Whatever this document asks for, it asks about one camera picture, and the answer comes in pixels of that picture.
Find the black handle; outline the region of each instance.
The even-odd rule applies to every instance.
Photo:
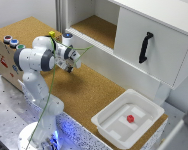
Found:
[[[143,40],[142,48],[141,48],[141,53],[139,56],[139,63],[143,63],[144,61],[147,60],[147,57],[145,57],[147,45],[148,45],[148,40],[153,37],[153,34],[150,32],[147,32],[147,36]]]

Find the wooden countertop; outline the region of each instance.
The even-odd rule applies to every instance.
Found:
[[[13,38],[18,39],[21,44],[31,48],[32,41],[35,37],[47,35],[49,31],[55,30],[37,19],[30,17],[1,28],[0,41],[3,41],[5,35],[11,35]],[[56,36],[61,35],[58,31],[55,31],[55,33]],[[52,71],[42,72],[41,74],[48,86],[50,86]],[[22,72],[18,76],[14,76],[15,82],[17,82],[17,79],[22,79]],[[85,64],[82,64],[80,69],[74,69],[72,73],[67,73],[56,66],[52,94],[64,102],[64,111],[66,113],[105,141],[113,149],[117,148],[98,133],[96,126],[91,123],[91,118],[123,92],[125,92],[125,89],[95,72]],[[140,149],[166,119],[167,116],[163,115],[131,150]]]

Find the white drawer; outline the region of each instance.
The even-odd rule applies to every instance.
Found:
[[[142,43],[147,32],[145,56],[139,63]],[[114,54],[173,86],[188,51],[188,36],[167,26],[120,8]]]

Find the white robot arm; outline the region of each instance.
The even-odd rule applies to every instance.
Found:
[[[49,88],[40,71],[50,71],[54,67],[55,61],[57,64],[60,64],[61,61],[60,67],[68,72],[72,71],[73,66],[76,68],[81,66],[80,60],[74,64],[80,55],[72,49],[72,37],[72,34],[63,34],[62,41],[65,45],[63,46],[51,37],[39,36],[34,39],[32,49],[18,49],[14,54],[15,64],[19,70],[24,71],[23,82],[33,97],[32,102],[42,109],[47,103]],[[51,95],[46,112],[44,112],[32,139],[32,146],[35,149],[44,149],[41,143],[50,139],[56,131],[55,117],[63,112],[63,108],[63,102]]]

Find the yellow object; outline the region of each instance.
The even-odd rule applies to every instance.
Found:
[[[49,35],[50,35],[51,37],[55,38],[55,32],[54,32],[54,31],[50,31],[50,32],[49,32]]]

